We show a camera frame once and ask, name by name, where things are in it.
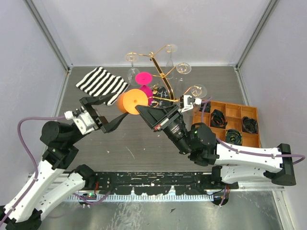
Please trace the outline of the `orange plastic wine glass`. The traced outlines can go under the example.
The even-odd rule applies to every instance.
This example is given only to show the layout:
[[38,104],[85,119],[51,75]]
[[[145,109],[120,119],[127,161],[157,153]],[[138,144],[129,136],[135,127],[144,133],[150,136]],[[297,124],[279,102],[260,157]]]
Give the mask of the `orange plastic wine glass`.
[[117,100],[117,107],[122,113],[138,115],[139,112],[136,109],[138,105],[148,105],[148,97],[146,93],[140,89],[131,89],[122,93]]

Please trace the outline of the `pink plastic wine glass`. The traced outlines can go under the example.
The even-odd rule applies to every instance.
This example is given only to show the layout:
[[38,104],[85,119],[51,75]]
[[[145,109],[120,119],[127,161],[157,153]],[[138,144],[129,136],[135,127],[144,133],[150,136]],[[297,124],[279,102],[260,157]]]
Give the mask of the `pink plastic wine glass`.
[[151,105],[153,99],[153,90],[149,87],[149,84],[152,82],[153,77],[149,72],[140,72],[135,77],[136,82],[140,85],[140,90],[142,90],[147,98],[148,105]]

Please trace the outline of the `clear stemless glass tumbler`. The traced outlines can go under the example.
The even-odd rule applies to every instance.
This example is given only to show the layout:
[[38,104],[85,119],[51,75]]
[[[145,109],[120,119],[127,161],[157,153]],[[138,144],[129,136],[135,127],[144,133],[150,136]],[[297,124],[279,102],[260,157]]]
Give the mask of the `clear stemless glass tumbler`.
[[139,69],[134,66],[134,62],[137,60],[137,54],[130,52],[126,55],[126,60],[131,64],[131,68],[128,70],[127,77],[130,85],[137,86],[136,76],[140,73]]

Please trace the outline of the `gold wine glass rack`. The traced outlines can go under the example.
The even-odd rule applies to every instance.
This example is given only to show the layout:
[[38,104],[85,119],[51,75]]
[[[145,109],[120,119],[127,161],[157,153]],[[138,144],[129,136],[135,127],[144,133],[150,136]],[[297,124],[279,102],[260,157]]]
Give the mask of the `gold wine glass rack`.
[[[140,54],[140,53],[136,53],[137,54],[137,57],[147,57],[150,59],[150,61],[153,63],[153,65],[155,66],[157,72],[158,72],[158,75],[153,75],[153,77],[158,77],[158,78],[161,78],[166,89],[167,89],[167,92],[168,92],[168,95],[170,96],[169,99],[167,98],[161,98],[161,97],[156,97],[156,96],[152,96],[153,99],[157,99],[157,100],[163,100],[163,101],[168,101],[170,102],[171,105],[173,105],[174,103],[178,102],[180,99],[176,99],[175,98],[175,93],[174,93],[174,90],[172,88],[172,85],[171,83],[169,82],[169,80],[166,78],[166,73],[162,70],[162,67],[159,65],[159,63],[157,62],[156,60],[156,55],[158,53],[160,53],[162,50],[165,51],[165,48],[166,48],[167,45],[164,45],[163,47],[161,47],[158,51],[156,51],[155,53],[154,52],[150,52],[149,54]],[[177,71],[177,65],[175,65],[172,69],[172,72],[176,70]]]

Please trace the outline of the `clear round wine glass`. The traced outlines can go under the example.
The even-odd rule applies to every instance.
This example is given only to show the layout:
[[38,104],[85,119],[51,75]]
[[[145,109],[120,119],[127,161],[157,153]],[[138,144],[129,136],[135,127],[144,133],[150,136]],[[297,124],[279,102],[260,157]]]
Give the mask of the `clear round wine glass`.
[[193,112],[197,113],[200,110],[202,99],[207,95],[207,89],[201,84],[196,84],[191,87],[190,92],[194,99]]

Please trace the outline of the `clear champagne flute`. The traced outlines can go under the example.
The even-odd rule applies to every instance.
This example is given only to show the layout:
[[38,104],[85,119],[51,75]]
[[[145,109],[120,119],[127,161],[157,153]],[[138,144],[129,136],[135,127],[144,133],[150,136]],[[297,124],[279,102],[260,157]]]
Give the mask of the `clear champagne flute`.
[[174,76],[172,72],[172,69],[174,67],[172,54],[177,51],[177,46],[174,44],[168,44],[165,48],[165,51],[169,54],[169,58],[167,60],[166,67],[165,67],[165,73],[166,73],[166,78],[170,80]]
[[191,72],[191,66],[188,63],[180,63],[177,65],[177,72],[180,76],[177,78],[176,92],[178,94],[184,91],[184,77],[183,75],[189,74]]

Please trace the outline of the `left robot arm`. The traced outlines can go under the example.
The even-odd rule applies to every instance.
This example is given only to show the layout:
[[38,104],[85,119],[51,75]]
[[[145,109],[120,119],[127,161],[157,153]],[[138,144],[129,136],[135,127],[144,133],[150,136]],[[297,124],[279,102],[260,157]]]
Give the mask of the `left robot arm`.
[[78,153],[76,142],[92,133],[102,130],[110,133],[117,129],[127,116],[123,113],[108,122],[93,108],[112,99],[109,93],[97,97],[80,99],[81,108],[66,111],[63,116],[37,117],[45,120],[40,140],[47,149],[39,163],[34,163],[35,171],[20,192],[6,205],[0,207],[0,223],[7,230],[37,230],[42,221],[68,196],[96,184],[95,172],[83,164],[74,169],[67,179],[52,189],[47,189],[69,167]]

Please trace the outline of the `striped black white cloth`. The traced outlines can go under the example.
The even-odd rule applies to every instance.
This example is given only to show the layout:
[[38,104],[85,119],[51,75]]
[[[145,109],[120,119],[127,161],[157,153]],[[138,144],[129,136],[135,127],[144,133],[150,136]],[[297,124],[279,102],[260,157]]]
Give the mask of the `striped black white cloth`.
[[105,102],[107,106],[112,106],[130,85],[123,77],[113,75],[103,67],[96,67],[87,73],[75,86],[92,97],[115,93],[111,99]]

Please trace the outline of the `black coil top left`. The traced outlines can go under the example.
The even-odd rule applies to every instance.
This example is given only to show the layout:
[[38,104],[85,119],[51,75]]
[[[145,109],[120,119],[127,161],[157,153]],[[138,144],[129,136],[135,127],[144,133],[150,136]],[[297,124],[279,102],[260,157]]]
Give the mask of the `black coil top left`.
[[205,106],[205,109],[204,109],[204,112],[205,113],[210,113],[210,111],[211,111],[211,102],[209,101],[209,102],[202,102],[201,103],[201,107],[200,107],[200,112],[202,112],[203,111],[203,107]]

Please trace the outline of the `black coil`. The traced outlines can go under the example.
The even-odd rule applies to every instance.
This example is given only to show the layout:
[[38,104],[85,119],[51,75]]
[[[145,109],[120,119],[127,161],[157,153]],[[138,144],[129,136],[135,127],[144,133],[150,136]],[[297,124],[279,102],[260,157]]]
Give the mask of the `black coil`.
[[228,122],[222,111],[214,109],[211,113],[210,125],[216,128],[225,128]]
[[200,107],[200,112],[202,112],[203,111],[203,107],[205,106],[205,109],[204,109],[204,112],[205,113],[210,113],[210,111],[211,111],[211,102],[209,101],[209,102],[202,102],[201,103],[201,107]]
[[238,130],[229,129],[225,133],[225,140],[227,143],[241,146],[243,143],[243,136]]
[[242,118],[242,131],[250,134],[257,134],[259,130],[258,122],[256,119],[244,116]]

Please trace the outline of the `black coil centre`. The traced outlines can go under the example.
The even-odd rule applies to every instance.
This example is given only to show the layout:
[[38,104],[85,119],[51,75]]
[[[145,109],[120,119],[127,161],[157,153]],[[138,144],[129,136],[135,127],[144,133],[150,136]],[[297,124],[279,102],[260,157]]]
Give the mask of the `black coil centre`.
[[211,113],[210,125],[216,128],[225,128],[228,122],[222,111],[214,109]]

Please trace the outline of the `black coil bottom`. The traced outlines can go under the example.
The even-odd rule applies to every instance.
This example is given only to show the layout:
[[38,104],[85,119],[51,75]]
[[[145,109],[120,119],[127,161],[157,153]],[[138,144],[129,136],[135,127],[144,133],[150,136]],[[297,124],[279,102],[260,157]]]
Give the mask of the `black coil bottom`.
[[229,129],[225,133],[225,140],[227,143],[241,146],[243,143],[243,136],[238,130]]

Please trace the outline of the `orange compartment tray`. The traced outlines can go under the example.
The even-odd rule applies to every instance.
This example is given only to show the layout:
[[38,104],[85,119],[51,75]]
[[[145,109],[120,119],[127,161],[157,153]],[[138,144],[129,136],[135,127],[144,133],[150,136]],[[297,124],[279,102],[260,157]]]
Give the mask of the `orange compartment tray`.
[[[200,123],[200,122],[205,123],[216,135],[216,137],[223,142],[226,142],[225,140],[226,131],[229,129],[236,129],[243,136],[242,146],[255,147],[255,148],[261,147],[259,130],[257,134],[250,134],[242,131],[242,118],[244,116],[256,119],[258,122],[258,111],[256,107],[233,104],[233,103],[225,103],[219,101],[210,101],[210,102],[211,102],[210,113],[205,113],[204,111],[202,112],[198,111],[197,113],[194,114],[192,121],[193,123]],[[210,125],[211,113],[214,111],[214,109],[223,112],[228,122],[225,128],[216,128]]]

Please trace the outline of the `black coil right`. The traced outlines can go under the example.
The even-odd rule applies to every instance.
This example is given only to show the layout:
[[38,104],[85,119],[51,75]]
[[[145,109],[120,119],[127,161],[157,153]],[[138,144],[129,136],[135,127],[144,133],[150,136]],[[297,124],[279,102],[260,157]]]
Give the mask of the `black coil right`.
[[259,130],[258,122],[256,119],[244,116],[242,118],[242,131],[250,134],[257,134]]

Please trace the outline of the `black mounting base plate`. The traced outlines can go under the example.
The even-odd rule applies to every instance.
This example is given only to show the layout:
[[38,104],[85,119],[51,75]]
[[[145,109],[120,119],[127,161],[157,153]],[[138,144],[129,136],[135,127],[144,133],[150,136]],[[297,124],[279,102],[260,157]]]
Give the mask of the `black mounting base plate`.
[[206,195],[210,190],[223,190],[226,184],[206,172],[97,172],[98,191],[116,195],[143,194]]

